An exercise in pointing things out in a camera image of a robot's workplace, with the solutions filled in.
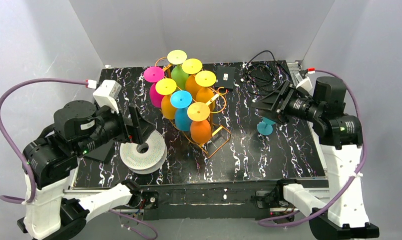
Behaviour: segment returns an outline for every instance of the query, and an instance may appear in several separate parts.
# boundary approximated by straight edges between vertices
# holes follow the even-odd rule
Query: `yellow disc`
[[[215,77],[215,74],[212,71],[200,71],[196,76],[195,76],[195,81],[198,85],[201,87],[210,87],[214,85],[215,81],[217,78]]]
[[[174,65],[182,64],[187,58],[187,55],[182,50],[173,50],[168,53],[167,60]]]
[[[194,102],[188,108],[188,117],[196,122],[203,121],[210,115],[210,108],[203,102]]]
[[[202,62],[196,58],[186,60],[182,64],[183,71],[187,74],[196,74],[202,69]]]
[[[177,84],[171,78],[163,78],[160,81],[158,81],[157,85],[155,86],[155,90],[157,90],[157,93],[161,95],[172,94],[174,93],[174,91],[176,91],[176,88]]]

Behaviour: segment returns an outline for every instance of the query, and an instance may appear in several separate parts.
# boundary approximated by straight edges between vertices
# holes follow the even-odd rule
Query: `gray floor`
[[[167,219],[150,221],[158,232],[158,240],[313,240],[308,223],[283,229],[266,228],[253,219]],[[153,236],[144,226],[136,227]],[[73,240],[142,240],[137,234],[121,228],[118,216],[104,213],[88,223]]]

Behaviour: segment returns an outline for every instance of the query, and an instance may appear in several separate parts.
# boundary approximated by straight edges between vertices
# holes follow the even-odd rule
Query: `black marble tabletop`
[[[162,185],[324,176],[307,122],[293,119],[287,125],[274,125],[269,136],[259,134],[257,124],[261,118],[250,105],[260,96],[248,93],[248,89],[251,92],[254,89],[243,80],[241,69],[244,63],[204,64],[203,69],[216,72],[216,66],[220,65],[235,67],[236,81],[234,90],[226,94],[227,107],[223,114],[215,114],[214,123],[225,126],[232,136],[211,158],[207,158],[198,146],[189,143],[169,120],[162,117],[160,109],[151,104],[151,83],[142,77],[145,67],[104,69],[101,81],[116,80],[123,86],[118,97],[120,109],[126,111],[128,104],[134,103],[144,118],[156,124],[168,147],[167,159],[162,168],[152,174],[136,174],[121,161],[119,145],[116,144],[115,155],[109,164],[82,160],[73,186],[109,188],[128,178],[140,185]],[[289,77],[280,68],[278,72],[279,79],[273,87],[278,87]],[[219,110],[223,103],[219,98],[216,109]],[[227,137],[228,133],[222,130],[213,142],[207,144],[208,151],[213,152]]]

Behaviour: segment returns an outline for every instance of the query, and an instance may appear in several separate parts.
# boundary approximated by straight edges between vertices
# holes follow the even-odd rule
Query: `white backdrop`
[[[204,63],[247,61],[264,49],[302,60],[334,0],[70,2],[102,62],[132,67],[175,49]]]

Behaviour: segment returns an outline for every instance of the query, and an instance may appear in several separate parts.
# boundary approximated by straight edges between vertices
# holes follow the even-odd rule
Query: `purple cable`
[[[36,182],[34,181],[34,174],[33,174],[33,171],[31,170],[30,165],[27,162],[27,159],[20,152],[17,145],[15,145],[14,141],[11,139],[11,137],[5,130],[5,127],[4,127],[4,125],[2,123],[2,119],[1,119],[1,107],[2,107],[2,104],[5,101],[5,99],[11,93],[13,93],[15,90],[17,90],[23,86],[29,85],[29,84],[43,83],[43,82],[56,82],[56,83],[66,83],[66,84],[87,85],[87,82],[85,82],[85,81],[67,80],[67,79],[60,79],[60,78],[55,78],[55,79],[54,78],[37,78],[37,79],[32,79],[32,80],[28,80],[28,81],[19,83],[19,84],[13,86],[12,88],[8,89],[1,96],[1,98],[0,98],[0,130],[1,130],[2,135],[5,137],[6,141],[8,142],[8,144],[11,146],[12,150],[15,152],[15,154],[17,154],[18,158],[21,160],[21,163],[23,164],[23,167],[30,179],[31,192],[30,192],[30,197],[27,200],[28,203],[31,203],[33,201],[34,196],[36,194]],[[12,203],[12,204],[21,204],[25,200],[23,198],[14,197],[14,196],[5,196],[5,195],[1,195],[0,199],[2,201]]]
[[[140,224],[142,224],[142,225],[147,226],[148,228],[150,228],[150,229],[152,229],[152,230],[154,231],[155,237],[148,237],[147,235],[141,233],[141,232],[138,231],[137,229],[134,229],[134,228],[132,228],[132,227],[130,227],[130,226],[128,226],[128,225],[124,225],[124,224],[123,224],[124,227],[130,228],[130,230],[132,230],[132,231],[134,231],[135,233],[139,234],[141,237],[143,237],[143,238],[146,239],[146,240],[155,240],[155,239],[157,239],[157,237],[158,237],[157,229],[155,229],[155,227],[152,226],[151,224],[149,224],[149,223],[147,223],[147,222],[144,222],[144,221],[141,221],[141,220],[139,220],[139,219],[130,217],[129,215],[122,214],[122,213],[120,213],[120,212],[114,211],[114,210],[109,210],[109,212],[110,212],[110,213],[113,213],[113,214],[117,214],[117,215],[119,215],[119,216],[121,216],[121,217],[130,219],[130,220],[133,220],[133,221],[135,221],[135,222],[138,222],[138,223],[140,223]]]
[[[342,79],[339,76],[337,76],[336,74],[331,73],[329,71],[316,69],[316,72],[326,73],[326,74],[332,75],[336,78]],[[353,94],[352,90],[349,88],[349,86],[345,82],[344,82],[344,84],[346,85],[348,93],[351,95],[352,101],[354,102],[354,107],[355,107],[355,112],[357,113],[357,117],[358,117],[358,119],[360,119],[360,111],[358,109],[357,100],[355,99],[354,94]],[[365,138],[365,136],[363,136],[363,149],[362,149],[361,160],[360,160],[360,163],[358,164],[357,168],[354,171],[355,174],[358,174],[361,171],[364,164],[366,163],[366,160],[367,160],[367,145],[366,145],[366,138]],[[342,187],[342,189],[322,209],[318,210],[317,212],[315,212],[301,220],[288,222],[288,223],[281,223],[281,224],[266,224],[265,223],[268,221],[274,221],[277,219],[291,217],[299,212],[299,211],[296,211],[296,212],[293,212],[293,213],[290,213],[290,214],[287,214],[284,216],[269,217],[269,218],[259,220],[258,225],[263,226],[263,227],[270,227],[270,228],[295,227],[295,226],[301,225],[311,219],[314,219],[314,218],[318,217],[319,215],[323,214],[325,211],[327,211],[342,196],[342,194],[344,194],[344,192],[349,188],[349,186],[354,181],[354,179],[355,179],[354,176],[349,177],[347,183]]]

